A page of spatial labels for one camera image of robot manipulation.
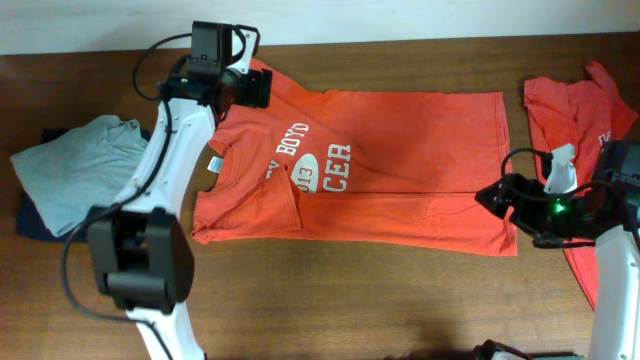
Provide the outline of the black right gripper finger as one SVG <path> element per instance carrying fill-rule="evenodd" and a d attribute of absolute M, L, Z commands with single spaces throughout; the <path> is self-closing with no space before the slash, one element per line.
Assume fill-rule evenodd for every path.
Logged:
<path fill-rule="evenodd" d="M 522 176 L 520 174 L 504 175 L 495 188 L 495 200 L 514 200 L 519 197 L 519 186 Z"/>
<path fill-rule="evenodd" d="M 498 218 L 504 218 L 507 214 L 508 196 L 506 191 L 501 187 L 487 187 L 480 190 L 475 195 L 475 200 Z"/>

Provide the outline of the orange soccer print t-shirt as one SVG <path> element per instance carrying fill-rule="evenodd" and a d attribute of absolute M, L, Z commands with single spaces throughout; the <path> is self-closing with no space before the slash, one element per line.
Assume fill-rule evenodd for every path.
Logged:
<path fill-rule="evenodd" d="M 273 76 L 265 109 L 237 107 L 210 142 L 222 158 L 198 195 L 193 238 L 380 242 L 517 254 L 517 231 L 476 193 L 510 139 L 499 92 L 303 88 Z"/>

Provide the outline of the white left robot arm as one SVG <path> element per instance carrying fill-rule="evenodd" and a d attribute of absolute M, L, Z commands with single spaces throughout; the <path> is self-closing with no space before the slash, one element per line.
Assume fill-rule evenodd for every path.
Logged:
<path fill-rule="evenodd" d="M 156 127 L 134 174 L 110 205 L 87 216 L 98 291 L 138 327 L 153 359 L 203 359 L 186 300 L 195 260 L 180 211 L 200 151 L 233 105 L 265 108 L 271 71 L 173 73 L 160 88 Z"/>

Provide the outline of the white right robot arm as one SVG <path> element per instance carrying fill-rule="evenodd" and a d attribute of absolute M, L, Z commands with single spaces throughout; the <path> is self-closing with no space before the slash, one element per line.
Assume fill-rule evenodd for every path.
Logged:
<path fill-rule="evenodd" d="M 639 357 L 639 226 L 620 182 L 592 181 L 567 193 L 513 173 L 478 191 L 475 200 L 508 219 L 541 249 L 592 246 L 598 301 L 587 357 Z"/>

